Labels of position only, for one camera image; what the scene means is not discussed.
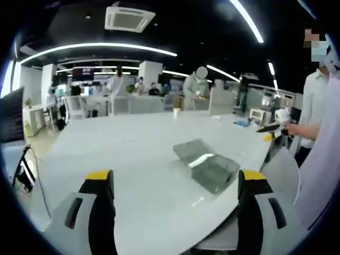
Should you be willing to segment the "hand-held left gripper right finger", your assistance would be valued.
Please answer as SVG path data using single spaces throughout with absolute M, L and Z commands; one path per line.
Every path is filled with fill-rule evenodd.
M 292 254 L 308 235 L 293 204 L 266 177 L 239 171 L 238 254 Z

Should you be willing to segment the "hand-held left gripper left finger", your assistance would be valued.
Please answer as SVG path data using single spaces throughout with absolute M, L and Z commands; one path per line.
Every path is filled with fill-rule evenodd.
M 95 171 L 54 209 L 44 237 L 61 254 L 116 254 L 115 216 L 113 171 Z

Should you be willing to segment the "person's right hand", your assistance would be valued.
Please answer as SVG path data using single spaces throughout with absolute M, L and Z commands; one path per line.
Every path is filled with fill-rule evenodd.
M 285 126 L 285 130 L 287 131 L 288 135 L 299 135 L 299 128 L 300 126 L 298 124 L 289 123 Z

